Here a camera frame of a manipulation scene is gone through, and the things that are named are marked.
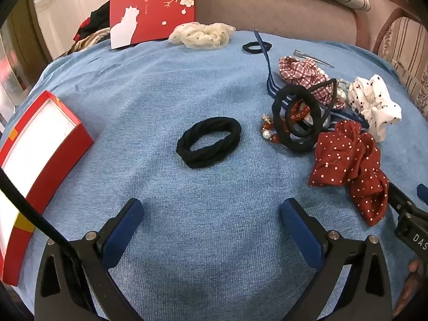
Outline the right hand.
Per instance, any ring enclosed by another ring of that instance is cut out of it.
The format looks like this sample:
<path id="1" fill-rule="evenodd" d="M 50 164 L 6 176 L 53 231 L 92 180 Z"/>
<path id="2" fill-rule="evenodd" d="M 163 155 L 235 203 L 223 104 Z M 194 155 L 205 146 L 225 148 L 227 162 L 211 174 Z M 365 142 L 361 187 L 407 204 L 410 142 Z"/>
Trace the right hand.
<path id="1" fill-rule="evenodd" d="M 416 293 L 422 289 L 424 283 L 427 282 L 427 265 L 422 260 L 411 260 L 408 264 L 408 272 L 408 277 L 392 312 L 393 317 L 397 317 L 405 309 Z"/>

